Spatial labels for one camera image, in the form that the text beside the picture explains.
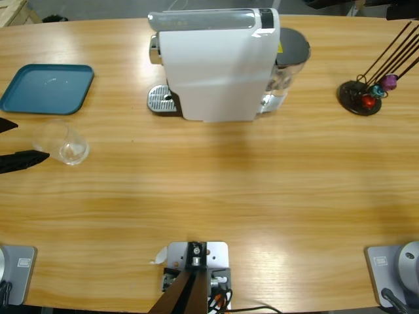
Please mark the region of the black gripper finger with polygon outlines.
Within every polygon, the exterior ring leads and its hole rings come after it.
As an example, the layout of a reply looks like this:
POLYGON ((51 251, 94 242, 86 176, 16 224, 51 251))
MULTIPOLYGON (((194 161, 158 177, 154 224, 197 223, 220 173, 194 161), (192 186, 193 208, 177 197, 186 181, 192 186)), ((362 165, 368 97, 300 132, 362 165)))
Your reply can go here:
POLYGON ((12 130, 17 127, 18 127, 18 124, 10 120, 7 120, 6 118, 0 118, 0 133, 12 130))
POLYGON ((38 150, 25 150, 14 154, 1 155, 0 174, 27 169, 40 164, 49 157, 49 153, 38 150))

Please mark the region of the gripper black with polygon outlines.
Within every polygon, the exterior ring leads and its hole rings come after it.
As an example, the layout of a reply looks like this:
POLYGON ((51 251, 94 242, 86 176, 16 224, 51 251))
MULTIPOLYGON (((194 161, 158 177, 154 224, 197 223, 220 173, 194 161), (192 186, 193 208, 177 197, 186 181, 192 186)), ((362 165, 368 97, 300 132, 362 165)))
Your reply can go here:
MULTIPOLYGON (((324 9, 334 5, 352 2, 353 0, 307 0, 307 5, 313 9, 324 9)), ((387 8, 387 20, 418 20, 418 0, 392 1, 387 8)))

